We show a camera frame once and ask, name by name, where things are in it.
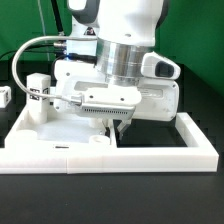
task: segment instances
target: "cable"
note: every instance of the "cable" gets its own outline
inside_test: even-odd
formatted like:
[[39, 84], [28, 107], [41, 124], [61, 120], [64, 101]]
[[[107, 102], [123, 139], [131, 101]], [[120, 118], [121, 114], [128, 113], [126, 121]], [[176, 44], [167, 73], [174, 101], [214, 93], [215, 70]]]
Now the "cable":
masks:
[[58, 60], [60, 60], [60, 59], [65, 59], [65, 58], [67, 58], [67, 55], [60, 55], [59, 57], [57, 57], [57, 58], [53, 61], [53, 63], [51, 64], [51, 76], [54, 75], [54, 68], [55, 68], [55, 64], [56, 64], [56, 62], [57, 62]]
[[[53, 47], [54, 45], [53, 44], [38, 44], [38, 45], [34, 45], [34, 46], [30, 46], [29, 48], [27, 49], [36, 49], [36, 48], [42, 48], [42, 47]], [[11, 50], [11, 51], [7, 51], [5, 52], [4, 54], [0, 55], [0, 60], [2, 60], [2, 58], [4, 58], [6, 55], [8, 54], [12, 54], [12, 53], [16, 53], [17, 50]]]
[[60, 16], [60, 12], [59, 12], [59, 9], [58, 9], [57, 0], [51, 0], [51, 4], [52, 4], [54, 17], [55, 17], [55, 22], [56, 22], [56, 26], [57, 26], [59, 36], [64, 36], [65, 33], [64, 33], [63, 26], [62, 26], [62, 22], [61, 22], [61, 16]]
[[[35, 95], [35, 96], [39, 96], [39, 97], [45, 97], [45, 98], [53, 98], [53, 99], [60, 99], [60, 100], [64, 100], [67, 102], [71, 102], [71, 99], [65, 98], [63, 96], [60, 95], [48, 95], [48, 94], [42, 94], [42, 93], [34, 93], [31, 90], [27, 89], [20, 81], [18, 74], [17, 74], [17, 62], [21, 56], [21, 54], [28, 48], [30, 47], [32, 44], [41, 42], [41, 41], [55, 41], [55, 40], [74, 40], [74, 41], [96, 41], [97, 38], [75, 38], [75, 37], [65, 37], [65, 36], [44, 36], [44, 37], [37, 37], [34, 38], [32, 40], [29, 40], [28, 42], [26, 42], [25, 44], [23, 44], [19, 50], [17, 51], [17, 53], [15, 54], [13, 61], [12, 61], [12, 75], [13, 78], [15, 80], [15, 82], [17, 83], [17, 85], [21, 88], [21, 90], [23, 90], [24, 92], [30, 94], [30, 95]], [[80, 104], [81, 103], [81, 99], [73, 99], [73, 102], [76, 104]]]
[[[40, 20], [41, 20], [43, 35], [46, 36], [47, 35], [46, 34], [46, 26], [45, 26], [45, 22], [44, 22], [43, 10], [42, 10], [40, 0], [37, 0], [37, 4], [38, 4], [39, 13], [40, 13]], [[50, 55], [49, 54], [47, 54], [47, 59], [48, 59], [48, 61], [50, 61]]]

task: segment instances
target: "robotic end effector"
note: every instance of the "robotic end effector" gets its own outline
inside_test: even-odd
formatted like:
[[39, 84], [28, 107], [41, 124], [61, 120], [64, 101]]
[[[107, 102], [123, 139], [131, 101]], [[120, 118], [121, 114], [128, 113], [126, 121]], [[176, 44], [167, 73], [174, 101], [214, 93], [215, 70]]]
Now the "robotic end effector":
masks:
[[174, 80], [180, 68], [151, 50], [168, 3], [133, 0], [127, 7], [127, 2], [120, 0], [68, 0], [79, 23], [100, 28], [97, 70], [105, 75], [106, 83], [127, 92], [127, 87], [136, 88], [136, 94], [141, 93], [132, 118], [169, 121], [176, 115], [179, 88]]

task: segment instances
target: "white plastic part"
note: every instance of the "white plastic part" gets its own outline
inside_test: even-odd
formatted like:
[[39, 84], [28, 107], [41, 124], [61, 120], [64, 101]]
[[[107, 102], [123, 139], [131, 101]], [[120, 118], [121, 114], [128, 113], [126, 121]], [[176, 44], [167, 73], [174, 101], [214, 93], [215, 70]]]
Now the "white plastic part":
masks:
[[173, 80], [141, 78], [138, 84], [142, 100], [133, 119], [170, 121], [176, 116], [179, 87]]
[[[70, 37], [78, 37], [78, 38], [86, 38], [85, 35], [87, 26], [80, 24], [74, 17], [72, 18], [72, 32], [70, 34]], [[94, 32], [96, 36], [98, 36], [99, 29], [94, 28]], [[80, 41], [74, 41], [74, 40], [68, 40], [67, 41], [67, 54], [70, 53], [77, 53], [81, 55], [96, 55], [96, 45], [97, 41], [90, 41], [90, 42], [80, 42]]]
[[[174, 74], [171, 78], [156, 76], [156, 65], [159, 62], [164, 62], [174, 68]], [[147, 53], [143, 57], [141, 73], [144, 77], [157, 79], [172, 79], [175, 80], [180, 76], [180, 67], [168, 58], [162, 57], [155, 52]]]
[[110, 145], [110, 138], [103, 135], [92, 135], [89, 138], [89, 144], [104, 144]]
[[[97, 73], [93, 64], [59, 60], [55, 64], [55, 77], [57, 79], [55, 94], [69, 96], [71, 93], [83, 93], [75, 90], [76, 84], [81, 82], [104, 83], [105, 77]], [[54, 100], [54, 107], [60, 113], [72, 113], [73, 110], [68, 106], [68, 102]]]
[[83, 10], [86, 6], [87, 0], [68, 0], [68, 7], [72, 10]]
[[5, 108], [11, 101], [12, 93], [9, 86], [0, 87], [0, 108]]
[[0, 149], [0, 173], [215, 172], [216, 150], [186, 113], [178, 113], [176, 129], [187, 147], [117, 148], [113, 123], [110, 144], [90, 144], [94, 134], [79, 135], [77, 124], [88, 119], [56, 113], [32, 126], [24, 108]]
[[109, 86], [109, 88], [89, 88], [83, 93], [84, 103], [115, 106], [136, 106], [141, 102], [137, 87]]
[[99, 38], [134, 46], [154, 46], [163, 0], [101, 0]]
[[[51, 77], [40, 73], [27, 76], [27, 88], [34, 93], [50, 93]], [[47, 121], [49, 99], [27, 94], [29, 119], [33, 124]]]

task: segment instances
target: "black cable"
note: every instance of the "black cable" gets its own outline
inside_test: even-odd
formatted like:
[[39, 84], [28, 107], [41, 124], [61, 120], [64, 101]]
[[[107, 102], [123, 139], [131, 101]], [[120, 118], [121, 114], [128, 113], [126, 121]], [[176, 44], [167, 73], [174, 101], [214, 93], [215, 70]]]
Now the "black cable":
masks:
[[[37, 44], [37, 45], [28, 47], [25, 52], [29, 52], [28, 50], [31, 50], [31, 49], [42, 48], [42, 47], [53, 47], [53, 46], [54, 46], [53, 44]], [[7, 51], [4, 54], [0, 55], [0, 60], [8, 54], [12, 54], [12, 53], [16, 53], [16, 52], [17, 52], [17, 50]]]
[[92, 56], [92, 55], [80, 55], [80, 54], [76, 54], [76, 53], [70, 53], [68, 55], [68, 58], [70, 60], [83, 61], [83, 62], [94, 64], [94, 65], [96, 65], [96, 63], [97, 63], [97, 57]]
[[64, 35], [64, 29], [63, 29], [62, 22], [61, 22], [61, 16], [60, 16], [60, 12], [58, 9], [57, 0], [51, 0], [51, 4], [52, 4], [53, 11], [54, 11], [54, 17], [55, 17], [58, 33], [59, 33], [59, 35]]
[[65, 58], [67, 58], [67, 57], [68, 57], [67, 55], [60, 55], [59, 57], [57, 57], [57, 58], [53, 61], [53, 63], [51, 64], [51, 76], [54, 75], [54, 68], [55, 68], [55, 64], [56, 64], [56, 62], [57, 62], [58, 60], [65, 59]]

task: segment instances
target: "white block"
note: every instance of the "white block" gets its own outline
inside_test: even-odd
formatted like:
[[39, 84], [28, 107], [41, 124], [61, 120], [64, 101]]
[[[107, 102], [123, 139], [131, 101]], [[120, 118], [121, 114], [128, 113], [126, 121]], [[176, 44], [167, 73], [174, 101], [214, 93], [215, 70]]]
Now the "white block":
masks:
[[9, 86], [0, 87], [0, 108], [5, 108], [11, 98], [11, 88]]

